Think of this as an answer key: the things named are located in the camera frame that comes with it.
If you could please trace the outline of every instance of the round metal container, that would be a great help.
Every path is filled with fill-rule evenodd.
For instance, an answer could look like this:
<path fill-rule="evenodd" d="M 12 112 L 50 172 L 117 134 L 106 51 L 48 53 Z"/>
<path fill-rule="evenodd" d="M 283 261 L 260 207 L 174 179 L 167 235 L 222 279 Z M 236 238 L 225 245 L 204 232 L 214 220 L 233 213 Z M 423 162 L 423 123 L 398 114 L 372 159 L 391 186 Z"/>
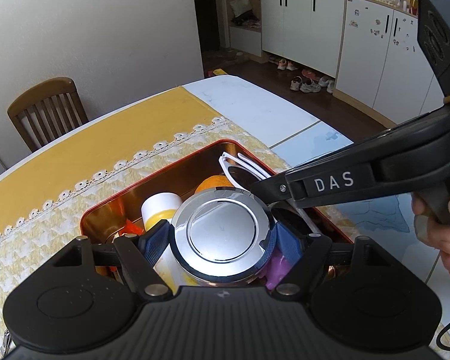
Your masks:
<path fill-rule="evenodd" d="M 232 187 L 203 190 L 176 211 L 170 246 L 180 265 L 210 285 L 247 283 L 270 258 L 276 234 L 267 206 Z"/>

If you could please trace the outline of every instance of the wooden chair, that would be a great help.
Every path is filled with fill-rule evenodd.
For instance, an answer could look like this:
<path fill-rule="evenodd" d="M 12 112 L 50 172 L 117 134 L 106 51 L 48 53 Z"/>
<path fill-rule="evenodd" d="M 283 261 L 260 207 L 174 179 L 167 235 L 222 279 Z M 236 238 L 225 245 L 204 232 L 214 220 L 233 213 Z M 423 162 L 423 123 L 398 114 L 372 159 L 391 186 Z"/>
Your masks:
<path fill-rule="evenodd" d="M 8 107 L 7 113 L 33 152 L 88 122 L 75 83 L 67 77 L 30 88 Z"/>

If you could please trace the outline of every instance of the white sunglasses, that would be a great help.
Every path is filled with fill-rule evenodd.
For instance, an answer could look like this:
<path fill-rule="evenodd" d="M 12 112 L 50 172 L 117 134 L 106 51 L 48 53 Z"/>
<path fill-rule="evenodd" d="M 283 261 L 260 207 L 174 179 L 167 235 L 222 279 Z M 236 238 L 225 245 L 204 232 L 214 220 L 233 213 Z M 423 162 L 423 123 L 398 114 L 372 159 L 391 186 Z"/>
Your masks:
<path fill-rule="evenodd" d="M 236 158 L 224 151 L 219 157 L 218 163 L 228 181 L 235 188 L 240 188 L 241 190 L 248 191 L 247 188 L 243 187 L 244 184 L 248 186 L 248 184 L 252 184 L 257 180 L 265 180 L 270 177 L 264 169 L 241 153 L 238 153 L 238 158 Z"/>

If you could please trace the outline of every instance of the dark door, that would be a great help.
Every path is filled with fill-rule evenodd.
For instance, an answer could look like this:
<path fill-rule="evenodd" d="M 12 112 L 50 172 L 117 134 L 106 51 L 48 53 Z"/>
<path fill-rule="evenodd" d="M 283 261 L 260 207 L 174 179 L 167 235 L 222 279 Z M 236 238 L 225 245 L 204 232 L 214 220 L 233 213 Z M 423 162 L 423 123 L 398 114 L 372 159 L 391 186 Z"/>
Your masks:
<path fill-rule="evenodd" d="M 218 50 L 220 36 L 218 34 L 217 6 L 215 0 L 195 0 L 198 36 L 202 52 Z"/>

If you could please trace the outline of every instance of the patterned tablecloth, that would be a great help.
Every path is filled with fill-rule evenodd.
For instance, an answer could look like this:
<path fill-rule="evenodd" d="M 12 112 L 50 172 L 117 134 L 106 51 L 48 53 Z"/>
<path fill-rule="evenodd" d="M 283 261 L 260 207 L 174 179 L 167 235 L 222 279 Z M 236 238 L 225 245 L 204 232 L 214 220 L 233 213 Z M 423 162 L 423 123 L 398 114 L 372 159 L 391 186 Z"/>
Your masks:
<path fill-rule="evenodd" d="M 102 200 L 136 183 L 170 163 L 223 138 L 236 140 L 276 172 L 289 166 L 264 144 L 224 117 L 215 117 L 209 125 L 197 125 L 193 131 L 179 132 L 173 142 L 158 142 L 152 151 L 139 151 L 118 161 L 113 169 L 96 169 L 89 180 L 77 180 L 74 190 L 63 191 L 53 202 L 47 200 L 39 210 L 20 218 L 15 227 L 0 235 L 0 345 L 5 325 L 2 307 L 13 288 L 80 234 L 83 213 Z M 349 238 L 359 235 L 355 226 L 334 207 L 321 207 Z M 441 353 L 450 359 L 449 353 Z"/>

